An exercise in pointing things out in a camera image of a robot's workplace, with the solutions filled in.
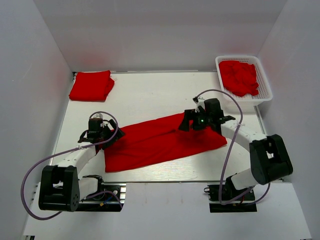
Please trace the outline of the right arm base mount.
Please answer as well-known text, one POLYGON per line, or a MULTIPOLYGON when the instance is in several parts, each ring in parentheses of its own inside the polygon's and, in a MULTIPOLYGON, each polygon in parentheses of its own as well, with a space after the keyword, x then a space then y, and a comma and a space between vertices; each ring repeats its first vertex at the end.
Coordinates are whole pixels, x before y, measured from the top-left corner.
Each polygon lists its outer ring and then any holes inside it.
MULTIPOLYGON (((209 184, 203 189, 204 193, 208 195, 209 211, 210 213, 254 213, 257 212, 255 204, 255 194, 251 189, 245 195, 238 197, 234 201, 222 205, 219 202, 219 184, 209 184)), ((245 192, 245 190, 231 190, 230 187, 222 185, 221 201, 228 202, 238 195, 245 192)))

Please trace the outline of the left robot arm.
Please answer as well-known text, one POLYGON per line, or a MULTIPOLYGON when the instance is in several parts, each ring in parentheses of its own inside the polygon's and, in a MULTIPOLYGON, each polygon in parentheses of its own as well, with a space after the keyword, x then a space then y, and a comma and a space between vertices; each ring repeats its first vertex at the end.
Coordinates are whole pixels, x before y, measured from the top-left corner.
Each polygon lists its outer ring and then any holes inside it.
POLYGON ((38 206, 41 210, 75 212, 81 202, 105 196, 106 187, 100 175, 89 174, 79 177, 85 165, 100 150, 113 145, 125 133, 118 127, 117 121, 102 118, 90 118, 88 129, 79 137, 78 148, 71 151, 56 165, 43 168, 38 206))

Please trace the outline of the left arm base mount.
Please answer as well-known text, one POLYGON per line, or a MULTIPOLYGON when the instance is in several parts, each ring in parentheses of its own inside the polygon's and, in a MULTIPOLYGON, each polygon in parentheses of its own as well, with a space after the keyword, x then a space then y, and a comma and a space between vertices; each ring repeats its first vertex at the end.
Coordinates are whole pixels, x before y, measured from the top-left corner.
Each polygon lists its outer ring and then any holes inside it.
POLYGON ((125 204, 125 183, 102 183, 98 192, 102 192, 93 198, 81 200, 76 212, 115 212, 119 213, 125 204))

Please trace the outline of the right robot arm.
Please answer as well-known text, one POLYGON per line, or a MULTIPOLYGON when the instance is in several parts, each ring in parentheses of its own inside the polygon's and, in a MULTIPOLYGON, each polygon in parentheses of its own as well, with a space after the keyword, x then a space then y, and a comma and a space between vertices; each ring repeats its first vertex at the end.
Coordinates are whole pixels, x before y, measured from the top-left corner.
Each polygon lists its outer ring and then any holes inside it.
POLYGON ((179 125, 179 130, 184 132, 208 128, 249 152, 250 167, 227 177, 219 187, 219 200, 223 194, 228 200, 236 200, 256 185, 266 185, 293 173, 293 165, 280 135, 265 135, 242 125, 233 116, 224 114, 217 98, 199 101, 195 109, 186 109, 179 125))

